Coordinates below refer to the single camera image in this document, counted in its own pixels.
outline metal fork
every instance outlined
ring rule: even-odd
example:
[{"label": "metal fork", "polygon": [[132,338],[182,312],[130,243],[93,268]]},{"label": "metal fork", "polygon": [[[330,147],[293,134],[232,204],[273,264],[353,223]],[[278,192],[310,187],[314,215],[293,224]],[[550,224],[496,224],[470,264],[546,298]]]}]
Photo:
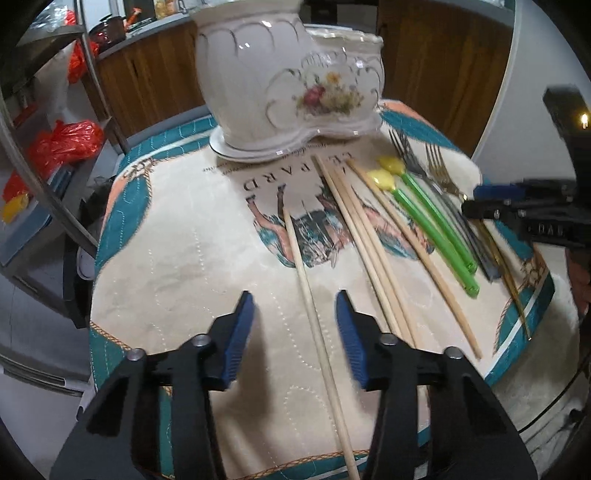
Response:
[{"label": "metal fork", "polygon": [[398,151],[399,156],[406,163],[407,170],[417,177],[423,179],[434,193],[435,197],[441,200],[443,206],[453,218],[456,228],[462,233],[464,239],[467,240],[470,250],[478,259],[478,263],[482,267],[482,271],[486,279],[488,281],[493,281],[500,278],[501,273],[499,272],[498,266],[489,258],[488,254],[486,253],[486,248],[484,248],[482,243],[480,242],[479,244],[478,237],[475,235],[474,231],[472,231],[470,225],[468,225],[467,220],[459,212],[456,205],[447,197],[445,192],[442,191],[437,182],[429,178],[427,172],[419,163],[417,156],[414,154],[413,149],[410,146],[410,142],[408,141],[406,134],[399,129],[396,130],[397,135],[395,135],[392,130],[389,131],[389,134],[394,148]]},{"label": "metal fork", "polygon": [[[431,175],[433,175],[435,181],[438,182],[439,185],[441,185],[441,188],[443,188],[445,192],[457,196],[461,202],[464,202],[467,199],[467,196],[457,187],[457,185],[453,182],[449,172],[447,171],[447,167],[445,165],[445,162],[443,161],[443,156],[441,155],[441,148],[439,148],[438,145],[427,144],[426,150],[427,161],[429,163],[429,171],[431,172]],[[527,325],[527,318],[525,317],[525,310],[519,297],[519,290],[517,289],[517,285],[515,284],[515,279],[511,275],[511,270],[509,269],[509,265],[507,264],[505,256],[499,249],[499,246],[496,244],[495,239],[489,232],[484,222],[482,220],[479,220],[475,222],[475,224],[478,227],[478,230],[483,235],[483,237],[486,239],[486,242],[488,243],[491,249],[492,255],[495,257],[495,260],[501,267],[503,282],[505,283],[505,286],[509,291],[511,298],[515,303],[515,307],[519,312],[519,317],[521,319],[521,323],[523,324],[527,339],[531,340],[530,328]]]},{"label": "metal fork", "polygon": [[[427,162],[429,164],[429,172],[433,176],[434,183],[440,186],[444,192],[454,195],[464,202],[467,196],[460,191],[460,189],[453,183],[452,178],[447,171],[447,167],[441,156],[441,149],[438,145],[426,144],[425,150],[427,152]],[[486,275],[488,281],[498,280],[501,278],[501,271],[499,270],[499,263],[496,257],[491,258],[489,251],[482,241],[476,236],[468,220],[460,213],[460,210],[451,201],[453,205],[454,219],[461,225],[462,232],[470,245],[470,249],[478,258],[478,262],[482,267],[482,271]]]}]

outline green plastic spoon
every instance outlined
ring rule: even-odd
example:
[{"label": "green plastic spoon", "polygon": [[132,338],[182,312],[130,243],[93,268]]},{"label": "green plastic spoon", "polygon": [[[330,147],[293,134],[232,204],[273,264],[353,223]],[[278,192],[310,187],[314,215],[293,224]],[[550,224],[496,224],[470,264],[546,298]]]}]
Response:
[{"label": "green plastic spoon", "polygon": [[425,193],[411,175],[406,173],[404,162],[396,157],[380,157],[378,163],[384,170],[388,170],[392,175],[400,177],[404,184],[417,196],[431,217],[439,225],[443,234],[452,243],[453,248],[455,248],[458,255],[460,255],[468,272],[474,275],[478,269],[478,264],[472,256],[472,253],[468,250],[457,232],[452,228],[447,218],[441,213],[437,205],[433,203],[429,195]]},{"label": "green plastic spoon", "polygon": [[464,262],[453,248],[451,242],[441,234],[433,222],[418,208],[413,201],[401,190],[396,188],[396,183],[392,174],[384,169],[371,170],[368,172],[369,178],[373,179],[380,190],[388,191],[394,199],[406,210],[411,218],[421,227],[428,236],[429,240],[435,244],[441,256],[447,262],[447,265],[455,273],[456,278],[472,298],[476,298],[480,292],[478,283],[472,277]]}]

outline wooden cabinet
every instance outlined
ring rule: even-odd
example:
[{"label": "wooden cabinet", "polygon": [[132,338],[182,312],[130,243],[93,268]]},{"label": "wooden cabinet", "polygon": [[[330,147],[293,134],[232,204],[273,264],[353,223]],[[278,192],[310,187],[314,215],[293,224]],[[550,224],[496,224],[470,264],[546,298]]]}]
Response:
[{"label": "wooden cabinet", "polygon": [[472,155],[501,87],[513,29],[434,0],[380,0],[378,34],[384,97],[403,101]]},{"label": "wooden cabinet", "polygon": [[[187,22],[141,38],[98,61],[105,95],[127,137],[205,104],[195,69],[196,36],[196,25]],[[87,78],[83,81],[99,112],[96,91]]]}]

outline tablecloth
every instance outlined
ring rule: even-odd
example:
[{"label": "tablecloth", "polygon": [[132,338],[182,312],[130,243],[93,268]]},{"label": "tablecloth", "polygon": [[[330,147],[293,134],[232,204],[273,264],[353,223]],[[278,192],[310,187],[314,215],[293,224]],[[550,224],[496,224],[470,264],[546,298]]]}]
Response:
[{"label": "tablecloth", "polygon": [[[399,102],[387,102],[382,117],[382,131],[404,130],[420,159],[424,160],[425,142],[441,146],[454,179],[470,191],[469,178],[478,170],[425,119]],[[343,478],[346,469],[298,300],[295,271],[281,249],[278,204],[289,206],[296,224],[308,235],[304,260],[362,470],[378,396],[360,392],[349,375],[333,318],[334,294],[347,288],[358,310],[377,317],[381,311],[310,154],[337,162],[346,155],[364,157],[370,167],[376,155],[388,148],[387,141],[379,135],[352,142],[320,140],[276,162],[252,166],[216,158],[208,147],[208,133],[215,125],[212,117],[206,117],[152,137],[120,165],[96,258],[90,333],[95,383],[98,387],[104,383],[128,348],[142,347],[148,353],[174,349],[205,331],[214,317],[229,313],[238,292],[250,290],[258,314],[237,384],[212,396],[228,475]],[[385,219],[364,186],[350,179],[366,211]],[[310,226],[321,224],[322,228]],[[425,339],[423,347],[441,351],[447,345],[459,345],[475,361],[412,249],[388,227],[382,234],[393,267],[404,272],[405,289]],[[477,273],[482,291],[479,300],[471,301],[448,271],[447,275],[483,343],[485,359],[475,365],[490,384],[504,377],[496,393],[519,427],[549,402],[547,397],[561,390],[574,371],[577,317],[564,281],[554,294],[555,281],[539,253],[502,224],[493,227],[493,234],[520,278],[520,295],[534,332],[529,344],[515,306],[499,284],[490,285]],[[337,238],[340,247],[334,248]],[[431,256],[440,271],[446,271],[439,253]],[[552,312],[553,319],[543,322],[540,332],[548,330],[548,325],[551,338],[537,332],[546,312]],[[526,366],[507,374],[523,352],[527,355],[518,363]],[[541,373],[533,365],[539,365]],[[545,377],[547,371],[552,378]],[[551,421],[545,421],[527,432],[533,455],[540,457],[539,469],[550,461],[544,446],[557,439],[564,412],[583,401],[580,392],[567,395],[549,413],[555,426],[550,428]],[[161,396],[160,461],[162,472],[170,476],[170,398],[165,391]],[[426,405],[422,399],[421,442],[428,438]]]}]

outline teal border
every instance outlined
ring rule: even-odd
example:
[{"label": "teal border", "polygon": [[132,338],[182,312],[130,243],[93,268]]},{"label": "teal border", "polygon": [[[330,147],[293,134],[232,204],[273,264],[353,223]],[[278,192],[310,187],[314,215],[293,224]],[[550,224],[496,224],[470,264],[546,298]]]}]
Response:
[{"label": "teal border", "polygon": [[[429,125],[394,111],[383,111],[382,117],[386,123],[391,127],[402,129],[409,137],[415,138],[423,142],[429,142],[439,145],[441,147],[458,150],[441,132],[430,127]],[[132,151],[124,157],[119,166],[119,173],[123,171],[128,165],[140,158],[142,155],[149,154],[158,148],[163,148],[167,144],[177,142],[183,138],[188,138],[192,135],[205,133],[217,125],[212,116],[197,119],[182,125],[178,128],[163,132],[160,135],[151,137],[140,145],[137,145]],[[199,150],[209,144],[209,137],[203,137],[193,142],[190,142],[182,147],[165,150],[153,156],[154,160],[167,160],[178,155],[190,153]],[[96,258],[95,268],[97,274],[100,269],[111,259],[116,253],[121,250],[133,237],[133,234],[139,227],[143,220],[148,205],[150,203],[149,190],[145,177],[138,177],[129,182],[125,187],[123,193],[115,201],[113,212],[117,213],[107,220],[105,230],[100,239],[99,251]],[[509,246],[517,253],[522,260],[527,260],[532,257],[533,251],[529,245],[520,242],[517,237],[505,225],[500,222],[496,223],[501,235],[505,237]],[[522,300],[527,303],[532,295],[532,291],[521,292]],[[550,304],[554,294],[554,283],[548,275],[544,285],[540,291],[537,302],[531,309],[527,321],[532,332],[535,331],[540,323],[544,312]],[[511,330],[515,322],[518,321],[517,310],[512,304],[509,306],[505,317],[502,321],[501,328]],[[495,364],[492,371],[485,378],[489,385],[493,385],[501,376],[509,369],[515,362],[522,351],[526,348],[527,342],[522,335],[516,335],[511,341],[507,350],[503,353],[499,361]],[[108,376],[121,362],[125,355],[125,351],[116,343],[102,336],[90,328],[90,357],[92,364],[93,376],[97,388],[106,381]],[[160,461],[161,469],[164,475],[170,476],[173,474],[172,451],[170,443],[170,408],[171,401],[168,394],[162,390],[160,396],[161,405],[161,428],[160,428]],[[430,437],[429,428],[426,428],[418,433],[419,444],[425,444]],[[357,459],[363,458],[365,455],[356,456]],[[337,456],[329,459],[315,460],[312,462],[302,463],[293,467],[286,468],[282,471],[276,471],[260,477],[265,480],[306,480],[315,475],[333,472],[339,468],[344,467],[345,460],[343,456]],[[365,463],[359,465],[359,471],[365,469]],[[346,472],[335,473],[329,475],[326,480],[338,480],[347,477]]]}]

